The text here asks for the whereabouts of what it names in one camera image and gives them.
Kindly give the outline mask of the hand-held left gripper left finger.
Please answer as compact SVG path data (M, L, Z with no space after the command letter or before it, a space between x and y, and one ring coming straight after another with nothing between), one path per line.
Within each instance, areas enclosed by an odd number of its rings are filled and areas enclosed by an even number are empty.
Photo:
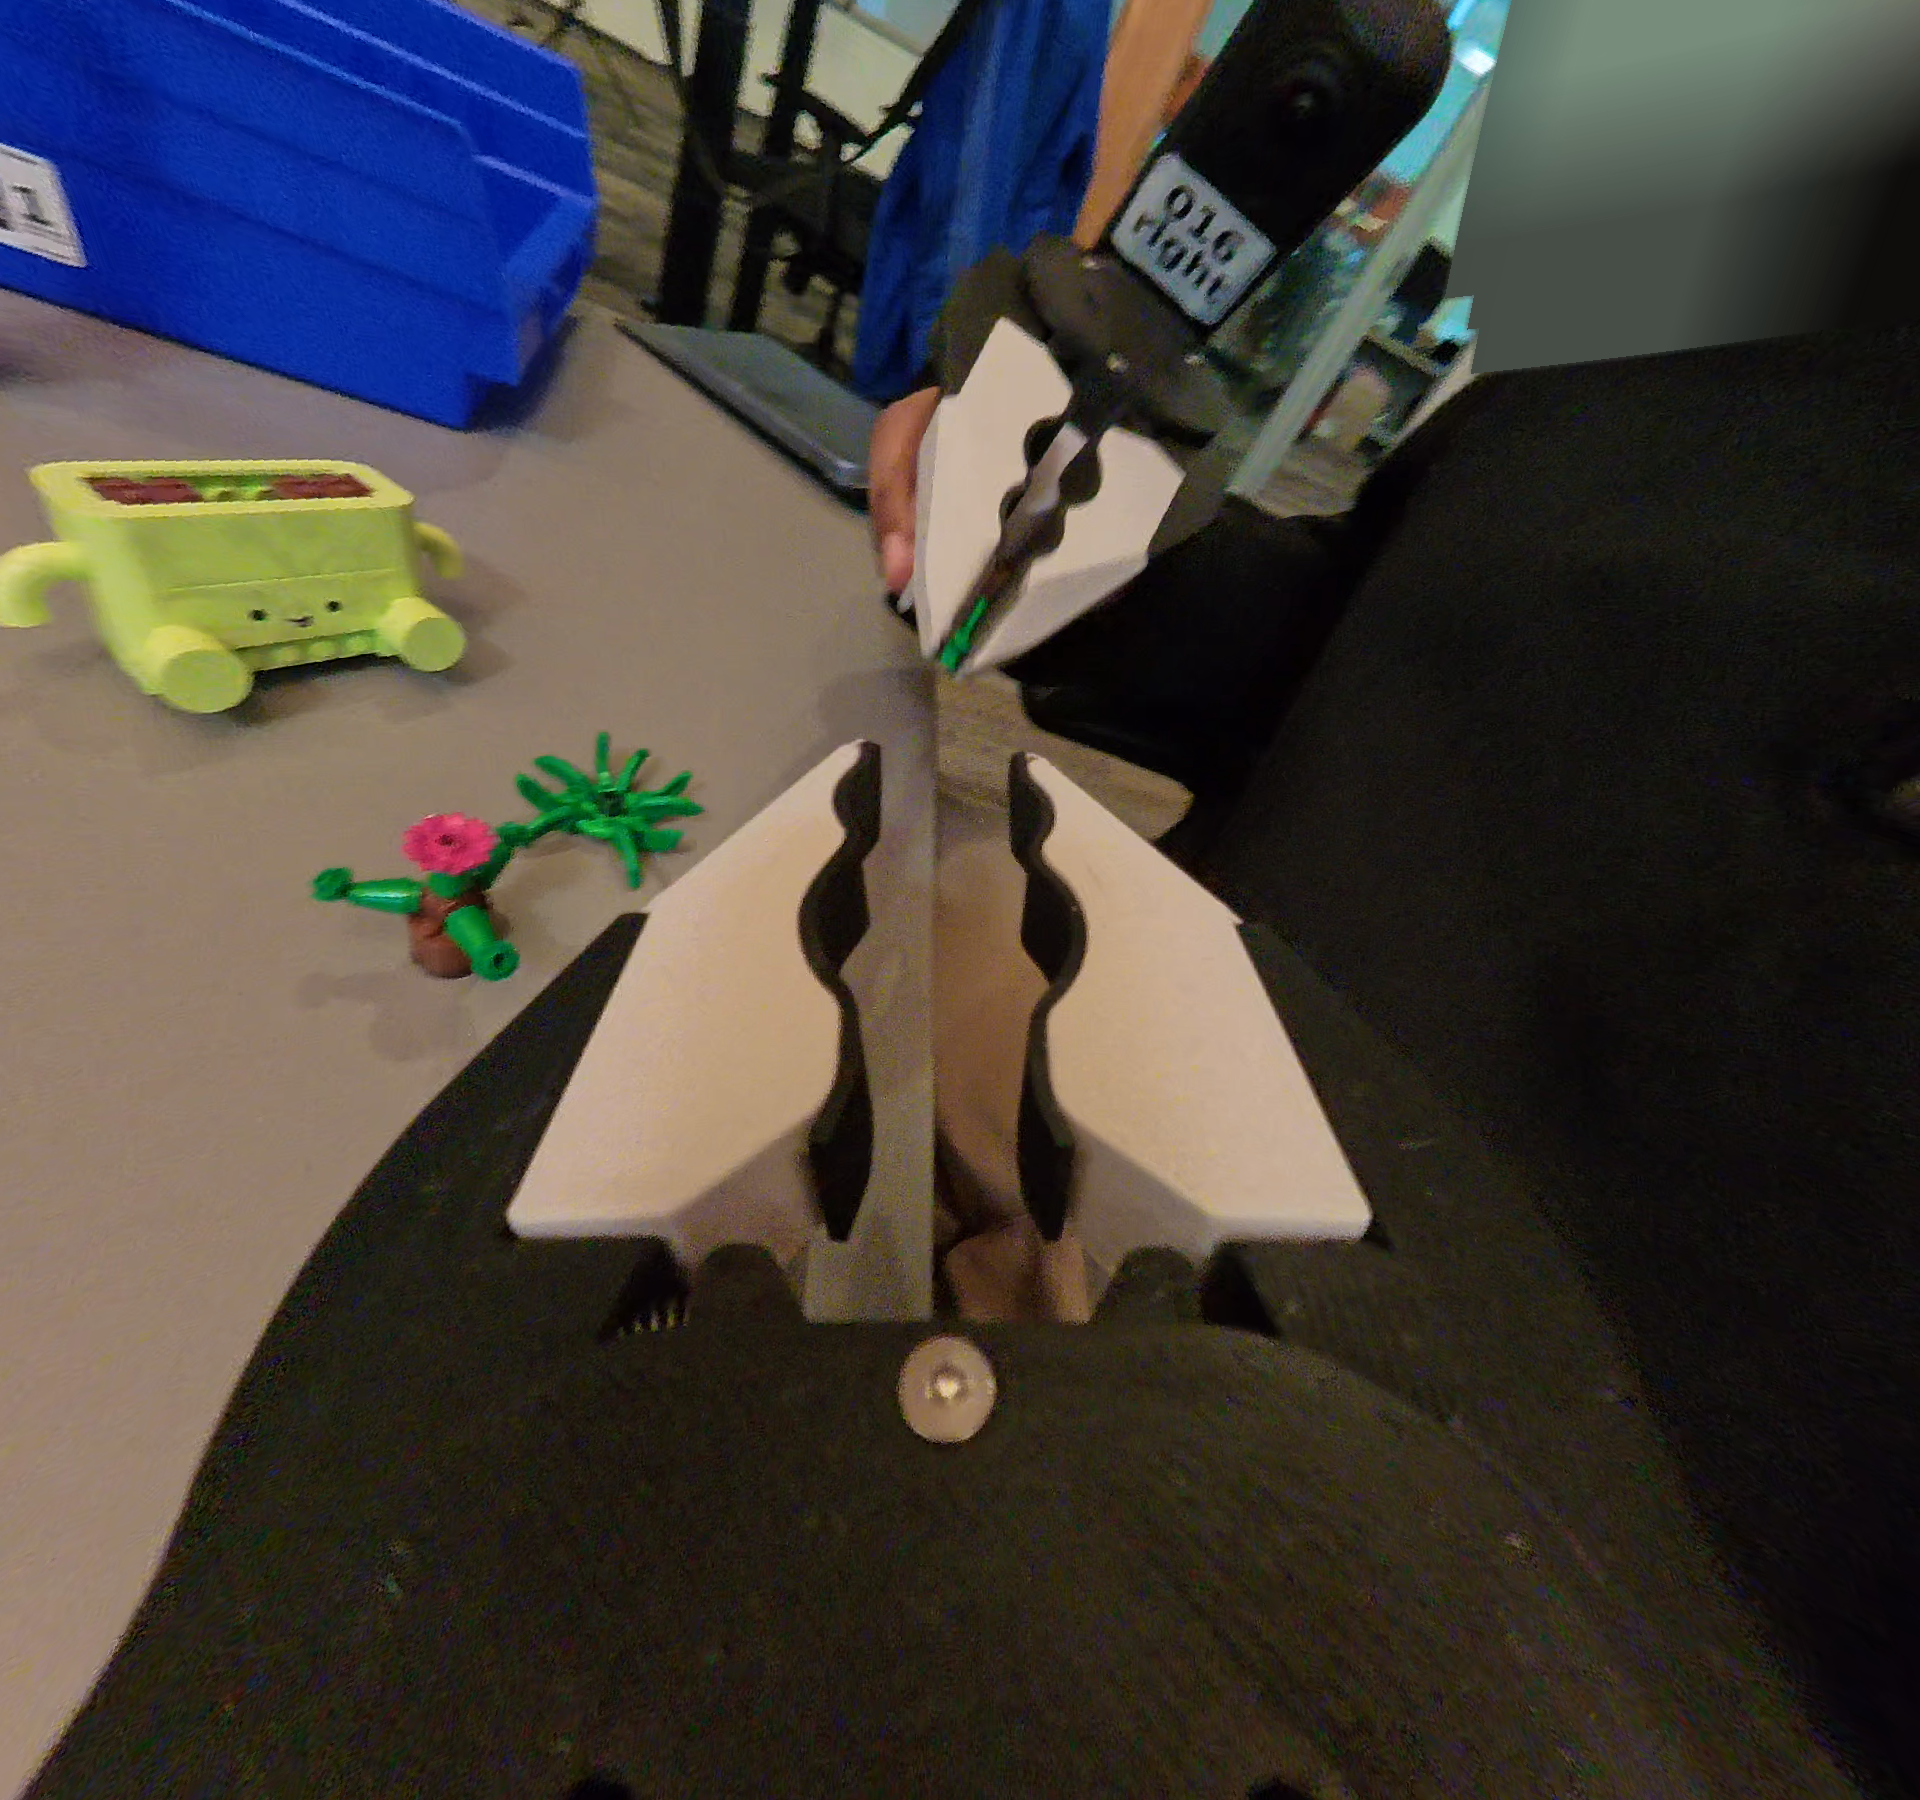
M845 967L881 749L833 749L655 896L508 1204L519 1240L649 1236L683 1269L845 1241L875 1165Z

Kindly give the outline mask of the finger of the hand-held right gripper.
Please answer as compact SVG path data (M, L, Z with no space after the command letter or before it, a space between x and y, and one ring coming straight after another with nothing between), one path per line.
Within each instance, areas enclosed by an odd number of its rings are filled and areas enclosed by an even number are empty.
M1070 506L1066 482L1059 480L1043 525L1027 530L1032 543L1000 580L957 678L1035 652L1142 571L1183 469L1160 444L1129 430L1111 430L1088 453L1097 491Z
M1043 525L1057 486L1083 455L1073 384L1050 348L1009 318L991 326L956 393L942 397L918 468L911 607L919 651L938 651L976 599Z

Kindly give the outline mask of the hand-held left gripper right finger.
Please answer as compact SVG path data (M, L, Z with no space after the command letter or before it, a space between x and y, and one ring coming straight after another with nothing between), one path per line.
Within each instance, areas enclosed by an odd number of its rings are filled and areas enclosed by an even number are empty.
M1043 758L1009 772L1027 877L1022 1199L1104 1269L1139 1249L1356 1241L1375 1212L1248 930Z

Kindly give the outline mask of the toy brick flowering cactus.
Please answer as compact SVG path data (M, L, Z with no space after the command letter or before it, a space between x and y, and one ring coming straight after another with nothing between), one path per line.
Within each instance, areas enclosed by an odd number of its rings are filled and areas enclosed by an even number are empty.
M522 954L494 911L494 885L528 843L524 824L435 813L400 841L415 877L359 878L349 869L323 869L309 896L401 916L411 963L426 975L499 984L515 975Z

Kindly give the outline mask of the green spiky toy brick plant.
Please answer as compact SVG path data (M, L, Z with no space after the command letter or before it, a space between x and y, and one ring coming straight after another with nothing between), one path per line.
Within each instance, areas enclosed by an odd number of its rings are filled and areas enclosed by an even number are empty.
M704 805L689 794L689 772L660 788L641 782L649 759L646 749L616 759L607 731L594 739L589 766L557 754L537 758L528 772L515 774L528 818L510 821L500 830L504 843L519 853L549 835L588 838L610 848L624 886L641 891L649 860L675 853L683 824L704 815Z

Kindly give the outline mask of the person's right forearm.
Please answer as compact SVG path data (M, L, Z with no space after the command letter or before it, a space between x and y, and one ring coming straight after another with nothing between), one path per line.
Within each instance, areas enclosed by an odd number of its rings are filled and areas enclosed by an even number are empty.
M1407 495L1377 473L1337 516L1224 499L1192 539L1007 676L1027 717L1186 788L1233 794L1325 648Z

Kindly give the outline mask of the person's right hand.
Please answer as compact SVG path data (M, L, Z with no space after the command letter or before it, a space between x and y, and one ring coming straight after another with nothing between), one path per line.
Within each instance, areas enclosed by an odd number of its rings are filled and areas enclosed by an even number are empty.
M868 447L868 523L877 571L889 599L900 599L918 565L918 468L938 387L889 401L875 419Z

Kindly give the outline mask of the grey closed laptop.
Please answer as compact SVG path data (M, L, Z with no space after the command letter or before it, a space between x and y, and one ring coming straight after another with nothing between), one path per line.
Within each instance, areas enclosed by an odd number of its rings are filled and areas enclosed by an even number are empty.
M845 500L868 492L877 406L758 330L621 318L617 330Z

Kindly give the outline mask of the blue jacket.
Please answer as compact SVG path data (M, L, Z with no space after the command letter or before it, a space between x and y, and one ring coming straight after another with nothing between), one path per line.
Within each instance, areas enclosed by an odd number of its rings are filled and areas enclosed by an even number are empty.
M1066 236L1093 184L1115 0L982 0L881 184L852 354L875 405L910 393L965 269Z

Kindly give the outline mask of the wooden pillar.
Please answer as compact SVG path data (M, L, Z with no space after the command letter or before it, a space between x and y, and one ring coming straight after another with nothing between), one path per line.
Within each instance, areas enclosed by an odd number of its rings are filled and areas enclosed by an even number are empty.
M1214 0L1125 0L1107 45L1093 181L1073 240L1093 249L1169 123Z

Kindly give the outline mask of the person's black top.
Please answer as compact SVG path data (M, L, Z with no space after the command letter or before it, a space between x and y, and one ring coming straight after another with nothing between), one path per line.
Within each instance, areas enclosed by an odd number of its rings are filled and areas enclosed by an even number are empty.
M1489 377L1219 832L1522 1164L1734 1588L1916 1796L1917 337Z

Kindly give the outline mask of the lime green toy brick planter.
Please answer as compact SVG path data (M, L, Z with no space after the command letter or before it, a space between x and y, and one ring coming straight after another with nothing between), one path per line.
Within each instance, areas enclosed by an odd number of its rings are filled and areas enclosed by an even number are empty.
M462 571L415 495L351 463L54 463L29 473L48 542L2 556L2 623L48 623L80 585L100 642L144 694L222 714L255 678L327 660L456 669L468 636L422 580Z

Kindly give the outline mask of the blue storage bin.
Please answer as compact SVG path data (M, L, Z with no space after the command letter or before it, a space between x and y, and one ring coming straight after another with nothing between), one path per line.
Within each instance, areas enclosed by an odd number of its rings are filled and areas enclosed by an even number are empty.
M2 0L5 293L489 422L593 261L579 71L444 0Z

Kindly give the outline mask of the black desk frame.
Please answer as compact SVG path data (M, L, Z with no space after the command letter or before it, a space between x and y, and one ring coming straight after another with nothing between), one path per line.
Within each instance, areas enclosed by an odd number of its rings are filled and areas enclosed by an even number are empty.
M753 39L753 0L702 0L694 56L683 56L683 0L655 0L669 68L680 100L683 144L669 212L657 320L704 326L727 202L736 181L735 129ZM825 0L791 0L765 156L797 141L800 97L815 56Z

